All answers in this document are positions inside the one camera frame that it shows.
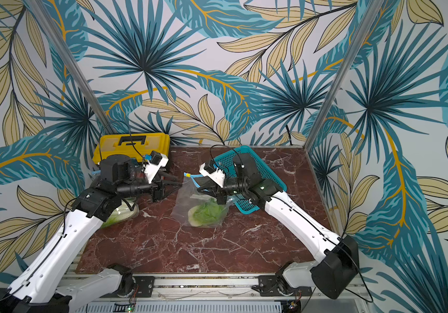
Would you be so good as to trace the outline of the chinese cabbage back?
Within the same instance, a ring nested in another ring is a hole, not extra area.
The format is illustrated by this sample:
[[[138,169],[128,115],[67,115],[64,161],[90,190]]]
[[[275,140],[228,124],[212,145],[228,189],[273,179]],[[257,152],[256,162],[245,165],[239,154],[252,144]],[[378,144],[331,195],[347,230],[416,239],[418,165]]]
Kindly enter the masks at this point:
[[[222,224],[229,209],[214,199],[203,202],[188,211],[187,220],[195,228],[214,228]]]

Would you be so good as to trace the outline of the clear zipper bag blue seal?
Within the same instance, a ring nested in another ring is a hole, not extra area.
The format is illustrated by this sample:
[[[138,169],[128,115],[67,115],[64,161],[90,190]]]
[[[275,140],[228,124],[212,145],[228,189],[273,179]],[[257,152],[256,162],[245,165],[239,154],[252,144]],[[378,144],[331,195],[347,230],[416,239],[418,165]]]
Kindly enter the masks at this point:
[[[116,208],[111,216],[101,225],[101,229],[133,219],[139,215],[139,205],[135,198],[127,198],[122,205]]]

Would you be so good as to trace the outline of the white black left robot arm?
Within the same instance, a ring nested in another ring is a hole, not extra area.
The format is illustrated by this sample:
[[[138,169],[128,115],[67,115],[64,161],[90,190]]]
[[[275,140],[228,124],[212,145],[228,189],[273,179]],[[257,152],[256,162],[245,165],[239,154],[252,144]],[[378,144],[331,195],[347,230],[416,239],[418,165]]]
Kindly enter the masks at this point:
[[[0,288],[0,312],[74,312],[108,294],[134,295],[138,284],[131,270],[118,264],[76,285],[59,283],[87,241],[128,198],[148,194],[157,202],[168,197],[167,186],[180,185],[163,171],[168,161],[156,151],[141,164],[127,155],[102,160],[100,173],[73,201],[47,246],[9,287]]]

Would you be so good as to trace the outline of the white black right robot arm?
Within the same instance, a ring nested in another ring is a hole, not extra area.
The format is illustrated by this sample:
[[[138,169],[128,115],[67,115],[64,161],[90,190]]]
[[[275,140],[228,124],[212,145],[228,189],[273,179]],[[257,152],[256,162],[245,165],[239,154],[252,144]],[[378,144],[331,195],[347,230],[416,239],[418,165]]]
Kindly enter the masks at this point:
[[[244,214],[263,210],[278,220],[307,248],[313,262],[289,262],[275,274],[272,293],[289,296],[301,288],[315,287],[337,299],[360,273],[358,244],[350,236],[327,229],[288,195],[286,185],[248,146],[224,153],[204,163],[189,178],[217,203],[234,200]]]

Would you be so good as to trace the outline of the teal plastic basket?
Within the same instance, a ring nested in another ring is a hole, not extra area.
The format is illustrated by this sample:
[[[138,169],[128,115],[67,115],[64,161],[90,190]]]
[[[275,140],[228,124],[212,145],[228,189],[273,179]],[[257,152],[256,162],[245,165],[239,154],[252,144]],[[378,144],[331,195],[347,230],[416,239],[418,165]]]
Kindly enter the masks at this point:
[[[250,178],[251,184],[245,199],[233,201],[245,215],[264,209],[264,199],[268,196],[287,191],[285,183],[249,146],[232,149],[212,160],[217,168],[225,172],[226,178]]]

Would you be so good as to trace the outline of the yellow black plastic toolbox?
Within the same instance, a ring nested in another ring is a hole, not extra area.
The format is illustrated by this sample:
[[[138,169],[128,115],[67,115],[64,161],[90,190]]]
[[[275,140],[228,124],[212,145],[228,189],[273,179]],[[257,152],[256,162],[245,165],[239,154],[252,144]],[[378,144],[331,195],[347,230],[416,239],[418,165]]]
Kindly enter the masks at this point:
[[[141,162],[141,155],[157,151],[168,156],[169,149],[170,136],[164,133],[105,135],[101,137],[92,160],[94,164],[99,164],[110,155],[127,155]]]

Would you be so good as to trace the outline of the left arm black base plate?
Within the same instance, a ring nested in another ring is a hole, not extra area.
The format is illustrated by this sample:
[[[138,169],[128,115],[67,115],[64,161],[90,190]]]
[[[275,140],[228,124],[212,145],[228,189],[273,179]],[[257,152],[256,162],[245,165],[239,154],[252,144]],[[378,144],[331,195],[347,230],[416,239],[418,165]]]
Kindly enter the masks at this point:
[[[150,298],[154,289],[154,276],[132,276],[128,275],[122,279],[118,296]]]

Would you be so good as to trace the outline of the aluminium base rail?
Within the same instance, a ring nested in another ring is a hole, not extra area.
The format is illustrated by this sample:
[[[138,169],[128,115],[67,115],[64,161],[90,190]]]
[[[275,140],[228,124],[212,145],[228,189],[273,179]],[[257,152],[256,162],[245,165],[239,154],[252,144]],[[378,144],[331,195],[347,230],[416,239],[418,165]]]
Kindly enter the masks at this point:
[[[261,297],[251,289],[260,275],[270,273],[151,273],[150,298],[106,295],[83,305],[78,312],[376,312],[367,303],[359,279],[339,298],[331,300],[319,289],[311,296]]]

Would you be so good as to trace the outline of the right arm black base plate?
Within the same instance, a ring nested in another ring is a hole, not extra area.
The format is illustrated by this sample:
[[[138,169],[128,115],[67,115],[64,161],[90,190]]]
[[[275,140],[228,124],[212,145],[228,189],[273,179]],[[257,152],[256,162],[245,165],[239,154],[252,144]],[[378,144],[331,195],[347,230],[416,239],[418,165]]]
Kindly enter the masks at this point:
[[[287,284],[286,280],[275,275],[260,275],[258,284],[251,287],[259,292],[261,297],[293,297],[311,296],[311,287],[294,288]]]

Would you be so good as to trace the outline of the left aluminium corner post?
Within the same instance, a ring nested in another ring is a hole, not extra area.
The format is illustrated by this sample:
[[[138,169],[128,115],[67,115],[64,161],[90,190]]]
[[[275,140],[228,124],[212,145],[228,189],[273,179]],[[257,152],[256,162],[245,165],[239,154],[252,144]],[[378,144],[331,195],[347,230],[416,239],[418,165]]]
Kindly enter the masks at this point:
[[[96,95],[92,91],[92,88],[87,82],[85,75],[79,68],[79,65],[77,64],[69,46],[67,45],[67,36],[72,31],[74,31],[74,28],[68,29],[65,26],[64,16],[59,12],[55,1],[50,1],[50,4],[52,4],[53,9],[57,13],[58,22],[52,19],[52,16],[50,12],[45,8],[44,3],[44,1],[27,1],[29,9],[34,13],[35,18],[40,24],[42,30],[44,30],[49,41],[53,44],[55,50],[62,59],[63,66],[67,68],[67,71],[74,79],[77,87],[82,91],[83,96],[88,101],[88,104],[94,111],[97,119],[103,125],[105,133],[115,134],[116,132],[109,123],[104,110],[102,109],[98,99],[96,98]]]

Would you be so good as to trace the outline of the aluminium corner post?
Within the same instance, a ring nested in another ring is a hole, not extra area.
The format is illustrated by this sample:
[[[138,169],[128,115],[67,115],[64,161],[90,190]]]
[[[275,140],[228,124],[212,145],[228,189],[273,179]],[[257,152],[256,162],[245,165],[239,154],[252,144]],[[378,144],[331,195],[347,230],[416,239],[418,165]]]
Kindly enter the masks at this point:
[[[330,89],[322,103],[318,114],[316,116],[316,120],[311,127],[311,131],[309,136],[307,137],[306,143],[304,145],[304,150],[308,153],[311,151],[314,146],[317,133],[320,131],[324,124],[324,120],[329,112],[329,109],[332,105],[332,102],[335,100],[335,96],[337,94],[338,89],[340,88],[343,79],[346,74],[349,72],[350,67],[352,66],[359,49],[363,45],[365,41],[365,37],[367,33],[370,31],[372,23],[374,22],[377,14],[382,6],[384,1],[370,1],[365,12],[365,15],[362,18],[361,23],[355,31],[354,40],[349,44],[348,49],[346,51],[345,57],[341,62],[341,65],[334,77],[333,83],[330,86]]]
[[[98,99],[96,98],[96,95],[92,91],[92,88],[87,82],[85,75],[79,68],[79,65],[77,64],[69,46],[67,45],[67,36],[72,31],[74,31],[74,28],[68,29],[65,26],[64,16],[59,12],[55,1],[50,1],[50,4],[52,4],[53,9],[57,13],[58,22],[52,19],[52,16],[50,12],[45,8],[44,3],[44,1],[27,1],[29,9],[34,13],[35,18],[40,24],[42,30],[44,30],[49,41],[53,44],[55,50],[62,59],[63,66],[67,68],[67,71],[74,79],[77,87],[82,91],[83,96],[88,101],[88,104],[94,111],[97,119],[103,125],[105,133],[115,134],[116,132],[109,123],[104,110],[102,109]]]

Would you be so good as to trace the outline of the right aluminium corner post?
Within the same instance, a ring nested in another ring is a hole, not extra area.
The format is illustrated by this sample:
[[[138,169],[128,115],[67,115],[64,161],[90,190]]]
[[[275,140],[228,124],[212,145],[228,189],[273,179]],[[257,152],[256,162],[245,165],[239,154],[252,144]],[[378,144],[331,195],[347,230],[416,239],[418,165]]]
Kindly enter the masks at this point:
[[[335,100],[335,96],[337,94],[338,89],[340,88],[343,79],[346,74],[349,72],[350,67],[352,66],[359,49],[363,45],[365,41],[365,37],[367,33],[370,31],[372,23],[374,22],[377,14],[382,6],[384,1],[370,1],[365,12],[365,15],[362,18],[361,23],[355,31],[354,40],[349,44],[348,49],[346,51],[345,57],[341,62],[341,65],[334,77],[333,83],[330,86],[330,89],[322,103],[318,114],[316,116],[316,120],[311,127],[311,131],[309,136],[307,137],[306,143],[304,145],[304,150],[308,153],[311,151],[314,146],[317,133],[320,131],[324,124],[324,120],[329,112],[329,109],[332,105],[332,102]]]

